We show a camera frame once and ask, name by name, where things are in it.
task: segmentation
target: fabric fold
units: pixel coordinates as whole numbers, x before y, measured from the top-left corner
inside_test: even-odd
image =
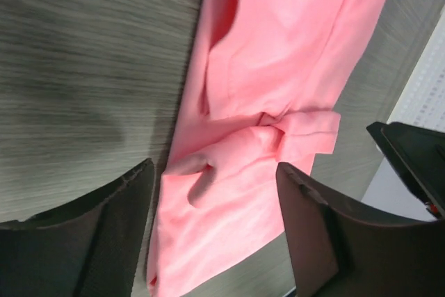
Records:
[[[153,296],[182,296],[283,232],[277,163],[309,174],[385,0],[203,0],[152,232]]]

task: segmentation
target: gray wood grain surface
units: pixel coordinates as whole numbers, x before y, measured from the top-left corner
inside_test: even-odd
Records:
[[[314,176],[359,198],[381,157],[364,127],[385,120],[444,0],[388,0],[336,109],[334,156]],[[0,220],[72,200],[150,156],[162,170],[200,0],[0,0]],[[134,296],[148,296],[140,253]],[[281,296],[283,236],[189,296]]]

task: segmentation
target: dark plastic part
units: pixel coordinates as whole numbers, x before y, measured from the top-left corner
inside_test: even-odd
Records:
[[[0,224],[0,297],[130,297],[153,180],[144,161],[74,201]]]
[[[399,122],[367,129],[411,193],[445,215],[445,134]]]
[[[374,209],[288,163],[277,190],[298,297],[444,295],[444,220]]]

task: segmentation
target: pink garment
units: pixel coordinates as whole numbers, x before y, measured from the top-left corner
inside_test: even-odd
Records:
[[[279,161],[311,172],[385,0],[203,0],[149,249],[182,296],[284,231]]]

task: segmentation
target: gray surface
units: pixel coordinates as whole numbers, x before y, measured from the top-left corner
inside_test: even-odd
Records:
[[[334,156],[317,158],[315,177],[363,195],[381,160],[364,127],[389,115],[443,3],[388,0],[337,104]],[[0,220],[72,200],[146,156],[162,169],[198,8],[199,0],[0,0]],[[148,296],[146,245],[134,296]],[[292,284],[280,237],[189,296],[281,296]]]

